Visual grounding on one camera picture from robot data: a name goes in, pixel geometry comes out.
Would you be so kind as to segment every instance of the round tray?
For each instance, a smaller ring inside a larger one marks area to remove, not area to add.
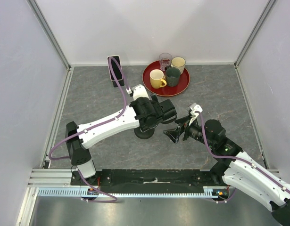
[[[162,87],[159,89],[155,89],[151,86],[151,83],[150,83],[150,72],[154,69],[160,69],[159,61],[155,61],[146,67],[146,69],[143,72],[143,83],[144,83],[144,86],[150,92],[155,93],[158,96],[172,97],[172,96],[178,95],[178,94],[184,92],[190,83],[189,72],[187,71],[187,69],[184,69],[183,73],[181,74],[181,77],[179,79],[177,86],[174,86],[174,87],[165,86],[165,87]]]

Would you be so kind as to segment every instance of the gray floor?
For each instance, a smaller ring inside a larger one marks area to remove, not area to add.
[[[186,107],[194,102],[201,105],[206,120],[218,119],[227,137],[263,164],[257,140],[250,122],[242,91],[233,65],[189,65],[189,87],[170,97],[178,117],[186,116]],[[131,86],[142,83],[145,66],[124,66]],[[108,68],[76,67],[66,98],[56,142],[64,139],[65,125],[75,121],[88,123],[120,110],[123,100],[118,88],[109,80]],[[210,169],[215,160],[203,144],[189,138],[174,145],[163,135],[174,123],[159,125],[148,140],[138,139],[133,130],[126,130],[93,146],[90,151],[98,169]],[[68,155],[66,146],[58,148],[54,156]],[[51,168],[70,168],[69,160],[53,161]]]
[[[30,226],[279,226],[263,205],[237,191],[227,204],[196,198],[125,198],[85,203],[38,197]]]

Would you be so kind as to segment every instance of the mug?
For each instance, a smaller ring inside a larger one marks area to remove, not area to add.
[[[182,57],[177,56],[172,59],[171,65],[166,67],[166,70],[171,67],[176,67],[182,74],[185,66],[186,66],[186,60],[183,59]]]
[[[166,70],[166,81],[168,86],[177,86],[179,82],[179,78],[181,76],[181,72],[178,68],[172,67]]]
[[[151,86],[155,89],[164,87],[167,85],[167,82],[163,79],[164,73],[162,70],[155,69],[150,72],[150,83]]]

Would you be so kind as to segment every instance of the smartphone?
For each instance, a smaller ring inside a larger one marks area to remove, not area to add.
[[[108,56],[107,57],[107,61],[109,60],[110,57],[113,57],[119,63],[119,65],[121,66],[121,61],[120,61],[120,56],[119,55]],[[114,71],[114,73],[116,75],[116,78],[117,78],[118,82],[120,83],[121,86],[123,86],[124,85],[123,76],[121,74],[120,69],[118,68],[118,66],[116,65],[116,63],[113,60],[111,61],[111,67],[112,67],[112,69],[113,69],[113,71]],[[116,81],[113,79],[113,76],[111,74],[111,69],[110,69],[109,64],[108,64],[108,69],[109,69],[110,79],[111,79],[111,81],[113,83],[113,87],[117,87]]]

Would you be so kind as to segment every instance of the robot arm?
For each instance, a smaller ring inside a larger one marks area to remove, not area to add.
[[[134,100],[125,107],[125,112],[120,117],[117,116],[122,110],[90,123],[76,125],[70,122],[66,125],[67,137],[83,131],[79,136],[68,140],[66,145],[71,164],[78,167],[84,178],[96,173],[89,148],[99,141],[127,129],[134,129],[138,138],[148,139],[158,124],[170,123],[176,119],[176,110],[170,100],[158,102],[156,95],[151,95],[151,98],[152,100],[149,99],[145,88],[138,85],[133,88]],[[88,129],[106,121],[110,122]]]
[[[202,109],[197,104],[188,108],[189,115],[177,119],[177,128],[165,130],[174,143],[179,141],[184,133],[183,140],[191,137],[201,143],[205,143],[202,126],[198,125],[197,117]],[[277,178],[264,167],[254,161],[237,144],[225,136],[225,129],[217,120],[208,120],[205,125],[207,144],[215,156],[227,156],[230,158],[216,158],[216,165],[210,170],[211,179],[215,184],[225,183],[236,187],[252,198],[256,199],[272,212],[273,217],[282,225],[290,225],[290,184]]]

